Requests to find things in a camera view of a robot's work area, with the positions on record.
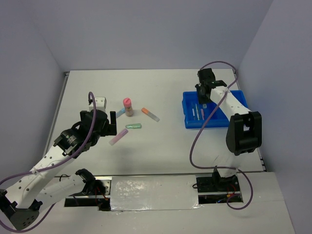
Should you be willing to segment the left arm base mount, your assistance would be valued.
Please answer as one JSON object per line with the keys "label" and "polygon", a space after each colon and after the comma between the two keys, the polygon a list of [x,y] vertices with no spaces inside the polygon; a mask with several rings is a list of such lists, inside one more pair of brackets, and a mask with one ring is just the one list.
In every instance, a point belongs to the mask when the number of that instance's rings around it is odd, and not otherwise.
{"label": "left arm base mount", "polygon": [[80,169],[74,175],[82,177],[86,182],[82,191],[65,199],[64,207],[96,207],[99,211],[108,212],[110,205],[110,179],[99,179],[88,170]]}

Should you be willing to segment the pink correction tape stick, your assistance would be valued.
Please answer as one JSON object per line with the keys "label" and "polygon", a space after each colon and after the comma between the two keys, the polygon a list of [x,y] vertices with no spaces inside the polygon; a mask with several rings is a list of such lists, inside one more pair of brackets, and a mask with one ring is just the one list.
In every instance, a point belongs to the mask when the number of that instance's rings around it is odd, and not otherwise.
{"label": "pink correction tape stick", "polygon": [[200,109],[200,112],[201,112],[201,117],[202,117],[202,120],[205,119],[205,116],[204,116],[204,110],[203,109]]}

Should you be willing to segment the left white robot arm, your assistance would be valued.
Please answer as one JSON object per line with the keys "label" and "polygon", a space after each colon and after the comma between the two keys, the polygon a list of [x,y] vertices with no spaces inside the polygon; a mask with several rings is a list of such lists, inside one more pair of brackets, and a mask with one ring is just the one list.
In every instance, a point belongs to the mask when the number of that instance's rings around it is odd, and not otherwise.
{"label": "left white robot arm", "polygon": [[51,185],[50,181],[81,153],[95,146],[100,137],[117,134],[116,113],[81,111],[80,121],[61,132],[46,155],[27,174],[0,192],[0,210],[14,226],[15,233],[24,233],[40,212],[67,196],[109,194],[106,183],[96,179],[86,169],[79,169],[71,176]]}

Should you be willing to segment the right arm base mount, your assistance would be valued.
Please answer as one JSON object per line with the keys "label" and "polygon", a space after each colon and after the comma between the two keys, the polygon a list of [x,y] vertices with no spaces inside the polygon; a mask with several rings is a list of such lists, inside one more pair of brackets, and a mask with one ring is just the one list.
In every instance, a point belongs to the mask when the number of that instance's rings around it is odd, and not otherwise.
{"label": "right arm base mount", "polygon": [[221,178],[219,175],[208,174],[196,177],[192,187],[197,190],[199,204],[226,203],[227,199],[235,194],[230,202],[242,202],[240,186],[236,175]]}

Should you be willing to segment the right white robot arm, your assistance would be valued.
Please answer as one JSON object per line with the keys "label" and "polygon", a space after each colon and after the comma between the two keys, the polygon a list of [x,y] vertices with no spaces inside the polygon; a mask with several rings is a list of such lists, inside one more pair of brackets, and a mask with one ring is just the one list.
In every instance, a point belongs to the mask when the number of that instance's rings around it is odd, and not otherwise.
{"label": "right white robot arm", "polygon": [[190,154],[193,153],[195,143],[204,127],[216,111],[221,110],[229,121],[225,142],[232,154],[224,159],[220,166],[214,166],[216,176],[212,179],[212,186],[218,191],[223,191],[229,185],[230,178],[235,176],[242,162],[242,155],[252,153],[261,146],[262,116],[258,111],[253,112],[241,104],[230,91],[237,78],[227,85],[222,80],[216,80],[211,68],[200,69],[197,76],[199,84],[195,87],[199,103],[215,103],[216,107],[208,115],[195,137]]}

